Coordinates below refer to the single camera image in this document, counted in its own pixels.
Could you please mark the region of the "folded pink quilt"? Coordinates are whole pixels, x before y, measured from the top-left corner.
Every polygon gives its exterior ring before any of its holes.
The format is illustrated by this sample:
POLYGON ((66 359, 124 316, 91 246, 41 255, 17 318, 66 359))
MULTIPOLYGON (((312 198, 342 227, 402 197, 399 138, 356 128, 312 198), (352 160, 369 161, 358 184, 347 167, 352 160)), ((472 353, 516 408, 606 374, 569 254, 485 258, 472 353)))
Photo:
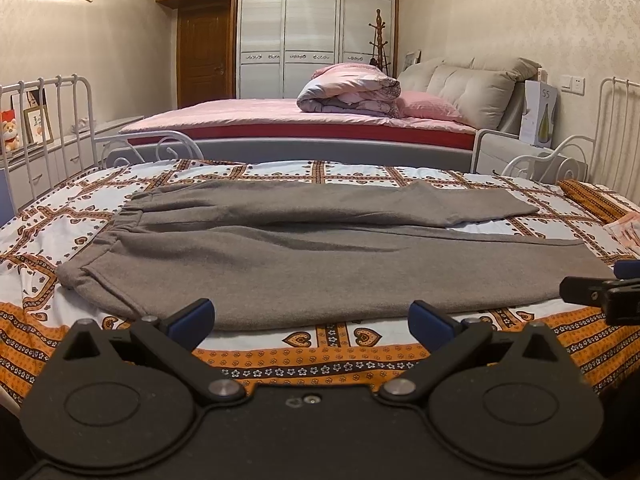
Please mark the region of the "folded pink quilt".
POLYGON ((400 116, 400 81, 368 64, 338 63, 319 68, 300 90, 296 104, 306 113, 400 116))

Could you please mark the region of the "beige cushioned headboard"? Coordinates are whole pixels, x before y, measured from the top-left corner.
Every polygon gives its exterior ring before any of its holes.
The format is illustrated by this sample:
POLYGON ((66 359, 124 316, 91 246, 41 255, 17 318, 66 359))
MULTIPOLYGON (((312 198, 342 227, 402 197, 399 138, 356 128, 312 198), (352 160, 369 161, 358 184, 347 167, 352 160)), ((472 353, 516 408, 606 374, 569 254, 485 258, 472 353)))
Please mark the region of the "beige cushioned headboard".
POLYGON ((541 65, 528 58, 488 54, 430 58, 403 70, 402 90, 421 91, 449 102, 470 126, 510 134, 520 132, 525 83, 541 65))

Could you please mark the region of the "framed picture on cabinet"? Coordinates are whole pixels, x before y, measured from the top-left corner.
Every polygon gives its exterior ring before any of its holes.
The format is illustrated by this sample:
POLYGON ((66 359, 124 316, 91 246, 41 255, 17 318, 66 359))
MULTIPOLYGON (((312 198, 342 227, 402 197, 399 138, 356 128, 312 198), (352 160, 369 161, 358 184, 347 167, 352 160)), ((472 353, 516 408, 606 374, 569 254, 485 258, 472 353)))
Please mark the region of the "framed picture on cabinet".
POLYGON ((53 141, 49 113, 45 107, 34 106, 24 110, 23 119, 29 144, 53 141))

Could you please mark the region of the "folded peach checkered cloth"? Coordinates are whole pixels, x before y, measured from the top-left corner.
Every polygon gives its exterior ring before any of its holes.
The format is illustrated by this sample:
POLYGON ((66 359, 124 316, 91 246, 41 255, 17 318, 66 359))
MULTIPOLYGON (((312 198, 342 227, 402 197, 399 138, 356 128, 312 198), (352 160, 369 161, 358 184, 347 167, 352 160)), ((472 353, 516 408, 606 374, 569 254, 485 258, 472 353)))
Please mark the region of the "folded peach checkered cloth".
POLYGON ((606 224, 604 229, 614 237, 622 246, 640 255, 640 214, 631 211, 622 218, 606 224))

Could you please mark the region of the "white wine bottle box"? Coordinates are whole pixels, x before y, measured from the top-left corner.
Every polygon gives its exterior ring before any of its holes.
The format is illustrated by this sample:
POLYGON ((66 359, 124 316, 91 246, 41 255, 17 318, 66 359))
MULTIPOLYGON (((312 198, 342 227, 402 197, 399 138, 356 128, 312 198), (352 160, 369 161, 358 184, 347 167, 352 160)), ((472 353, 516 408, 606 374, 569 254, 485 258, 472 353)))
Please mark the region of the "white wine bottle box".
POLYGON ((518 138, 536 148, 550 148, 558 90, 541 81, 526 80, 523 113, 518 138))

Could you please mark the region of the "pink pillow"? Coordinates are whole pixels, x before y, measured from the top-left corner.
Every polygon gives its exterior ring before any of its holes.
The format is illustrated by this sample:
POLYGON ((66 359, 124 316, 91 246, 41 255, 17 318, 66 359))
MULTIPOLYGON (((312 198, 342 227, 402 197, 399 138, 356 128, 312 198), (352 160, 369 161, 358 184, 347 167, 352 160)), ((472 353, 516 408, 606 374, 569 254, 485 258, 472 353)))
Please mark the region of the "pink pillow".
POLYGON ((396 105, 405 117, 464 122, 457 107, 428 92, 404 91, 396 100, 396 105))

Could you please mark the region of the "wooden coat rack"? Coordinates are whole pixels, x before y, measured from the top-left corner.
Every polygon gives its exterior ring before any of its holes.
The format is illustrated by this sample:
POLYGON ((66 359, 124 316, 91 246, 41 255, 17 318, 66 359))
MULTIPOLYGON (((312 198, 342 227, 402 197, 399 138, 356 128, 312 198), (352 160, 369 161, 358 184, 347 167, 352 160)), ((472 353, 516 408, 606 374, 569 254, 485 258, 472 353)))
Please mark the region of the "wooden coat rack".
POLYGON ((369 24, 373 28, 373 40, 370 42, 372 54, 369 64, 378 68, 385 75, 390 74, 390 62, 388 62, 386 47, 388 42, 384 38, 386 23, 382 18, 381 10, 376 10, 375 22, 369 24))

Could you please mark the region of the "orange patterned pillow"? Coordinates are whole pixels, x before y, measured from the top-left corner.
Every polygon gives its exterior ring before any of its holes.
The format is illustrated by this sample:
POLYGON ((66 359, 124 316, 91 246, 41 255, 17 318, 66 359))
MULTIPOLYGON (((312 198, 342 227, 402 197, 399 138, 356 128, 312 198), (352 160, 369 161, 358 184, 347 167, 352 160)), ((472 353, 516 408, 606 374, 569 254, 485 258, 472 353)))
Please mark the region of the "orange patterned pillow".
POLYGON ((603 184, 566 179, 559 183, 559 187, 566 198, 582 206, 604 224, 620 220, 631 212, 639 212, 637 204, 603 184))

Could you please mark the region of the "white wall switch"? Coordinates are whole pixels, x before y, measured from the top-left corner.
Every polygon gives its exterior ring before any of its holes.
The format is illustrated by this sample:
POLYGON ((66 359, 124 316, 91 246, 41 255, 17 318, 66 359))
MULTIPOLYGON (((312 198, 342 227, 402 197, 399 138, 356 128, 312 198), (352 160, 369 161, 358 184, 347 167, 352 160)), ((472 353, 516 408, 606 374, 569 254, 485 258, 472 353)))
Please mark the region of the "white wall switch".
POLYGON ((560 88, 563 92, 583 96, 586 90, 586 80, 582 76, 562 75, 560 88))

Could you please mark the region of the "large pink red bed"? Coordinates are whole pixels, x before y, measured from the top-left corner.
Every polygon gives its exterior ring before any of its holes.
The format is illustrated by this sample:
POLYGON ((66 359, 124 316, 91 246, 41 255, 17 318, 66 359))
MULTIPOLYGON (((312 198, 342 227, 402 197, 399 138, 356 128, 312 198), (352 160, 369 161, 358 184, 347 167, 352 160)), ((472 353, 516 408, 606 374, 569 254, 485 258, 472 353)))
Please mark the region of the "large pink red bed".
POLYGON ((294 100, 218 100, 122 128, 134 145, 164 132, 188 136, 209 159, 325 160, 344 164, 470 169, 476 130, 452 119, 305 113, 294 100))

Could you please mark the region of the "white metal daybed frame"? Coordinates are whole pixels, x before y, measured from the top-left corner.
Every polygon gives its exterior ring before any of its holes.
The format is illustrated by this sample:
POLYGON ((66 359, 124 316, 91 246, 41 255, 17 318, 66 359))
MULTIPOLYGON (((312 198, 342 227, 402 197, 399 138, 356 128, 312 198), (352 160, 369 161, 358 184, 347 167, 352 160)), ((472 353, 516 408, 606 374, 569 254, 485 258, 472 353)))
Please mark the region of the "white metal daybed frame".
MULTIPOLYGON (((591 132, 575 132, 572 136, 589 136, 593 144, 585 144, 589 157, 589 177, 609 188, 637 198, 639 195, 639 86, 620 77, 601 81, 596 121, 591 132)), ((89 131, 94 136, 93 98, 85 77, 70 75, 49 79, 20 81, 1 90, 1 111, 14 110, 20 128, 22 146, 8 153, 1 138, 1 155, 23 151, 27 156, 32 146, 48 148, 50 143, 29 144, 23 119, 24 110, 40 106, 48 110, 53 141, 70 133, 89 131)), ((134 145, 140 133, 114 134, 101 141, 101 155, 96 167, 135 165, 163 159, 209 159, 188 137, 178 132, 164 132, 157 140, 134 145)))

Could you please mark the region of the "white low drawer cabinet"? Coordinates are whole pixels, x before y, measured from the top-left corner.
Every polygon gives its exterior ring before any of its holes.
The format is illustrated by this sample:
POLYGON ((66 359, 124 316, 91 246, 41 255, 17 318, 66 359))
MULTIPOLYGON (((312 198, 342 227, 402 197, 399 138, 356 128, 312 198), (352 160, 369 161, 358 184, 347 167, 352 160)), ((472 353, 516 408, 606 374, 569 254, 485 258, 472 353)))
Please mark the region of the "white low drawer cabinet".
POLYGON ((1 223, 5 224, 26 205, 34 202, 61 182, 81 174, 99 163, 102 138, 114 136, 137 117, 104 122, 89 131, 70 133, 44 148, 32 146, 24 156, 1 155, 1 223))

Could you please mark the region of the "brown wooden door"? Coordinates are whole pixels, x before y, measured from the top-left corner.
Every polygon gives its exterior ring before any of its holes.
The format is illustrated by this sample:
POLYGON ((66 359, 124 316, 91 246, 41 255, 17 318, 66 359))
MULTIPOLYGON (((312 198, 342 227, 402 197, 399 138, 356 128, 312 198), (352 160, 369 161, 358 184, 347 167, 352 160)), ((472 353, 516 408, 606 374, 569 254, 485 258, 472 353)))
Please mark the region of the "brown wooden door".
POLYGON ((225 4, 178 11, 179 108, 228 99, 230 8, 225 4))

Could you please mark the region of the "grey fleece pants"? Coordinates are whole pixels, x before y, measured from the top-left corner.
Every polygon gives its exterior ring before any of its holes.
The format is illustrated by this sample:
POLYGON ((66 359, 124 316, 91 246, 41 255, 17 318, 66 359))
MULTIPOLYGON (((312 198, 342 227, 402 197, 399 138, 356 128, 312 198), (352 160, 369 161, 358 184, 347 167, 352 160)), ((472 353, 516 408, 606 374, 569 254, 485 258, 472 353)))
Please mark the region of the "grey fleece pants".
POLYGON ((136 194, 58 281, 121 318, 213 301, 220 330, 285 330, 539 304, 563 278, 610 278, 580 240, 476 234, 535 212, 502 188, 211 180, 136 194))

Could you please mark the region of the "white sliding-door wardrobe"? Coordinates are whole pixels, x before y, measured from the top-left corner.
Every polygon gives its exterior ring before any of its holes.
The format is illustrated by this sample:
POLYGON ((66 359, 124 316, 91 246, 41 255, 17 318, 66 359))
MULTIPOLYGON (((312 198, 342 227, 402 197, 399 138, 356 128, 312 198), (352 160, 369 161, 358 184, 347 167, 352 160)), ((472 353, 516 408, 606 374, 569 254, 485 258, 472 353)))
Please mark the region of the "white sliding-door wardrobe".
POLYGON ((396 0, 236 0, 239 99, 294 99, 321 67, 369 64, 376 10, 395 71, 396 0))

